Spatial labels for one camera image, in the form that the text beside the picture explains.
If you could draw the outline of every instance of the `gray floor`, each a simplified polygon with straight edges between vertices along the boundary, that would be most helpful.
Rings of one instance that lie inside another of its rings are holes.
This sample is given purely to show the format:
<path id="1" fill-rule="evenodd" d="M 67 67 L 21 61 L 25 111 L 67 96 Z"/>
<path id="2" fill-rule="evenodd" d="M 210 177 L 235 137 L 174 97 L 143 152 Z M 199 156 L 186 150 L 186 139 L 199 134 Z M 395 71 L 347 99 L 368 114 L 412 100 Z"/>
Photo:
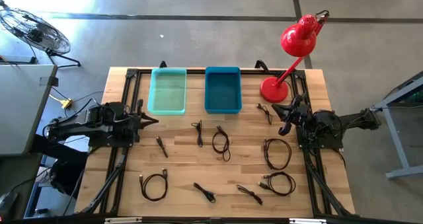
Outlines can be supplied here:
<path id="1" fill-rule="evenodd" d="M 6 2 L 32 12 L 295 16 L 293 0 Z M 423 18 L 421 0 L 300 0 L 300 3 L 303 13 L 327 9 L 337 18 Z M 72 49 L 68 56 L 80 59 L 83 64 L 81 68 L 58 72 L 59 90 L 71 98 L 101 91 L 110 66 L 158 66 L 165 60 L 170 67 L 252 67 L 257 59 L 263 59 L 269 67 L 286 68 L 294 61 L 279 45 L 280 34 L 290 22 L 70 20 L 40 15 L 69 38 Z M 0 30 L 0 38 L 0 54 L 31 55 L 29 47 L 8 32 Z M 313 68 L 323 69 L 325 73 L 332 108 L 340 115 L 349 114 L 375 104 L 393 87 L 420 72 L 422 44 L 423 24 L 328 23 L 319 35 L 311 61 Z M 40 61 L 48 62 L 42 52 L 37 51 L 37 56 Z M 84 103 L 82 100 L 76 108 Z M 63 116 L 60 105 L 49 100 L 41 124 L 60 115 Z M 399 122 L 401 130 L 419 126 L 418 122 Z M 419 142 L 415 135 L 404 134 L 406 144 Z M 400 168 L 385 124 L 377 131 L 348 131 L 344 145 L 358 214 L 422 222 L 423 175 L 393 181 L 385 178 L 385 172 Z M 423 149 L 406 150 L 418 164 Z M 40 205 L 48 205 L 52 195 L 44 195 Z"/>

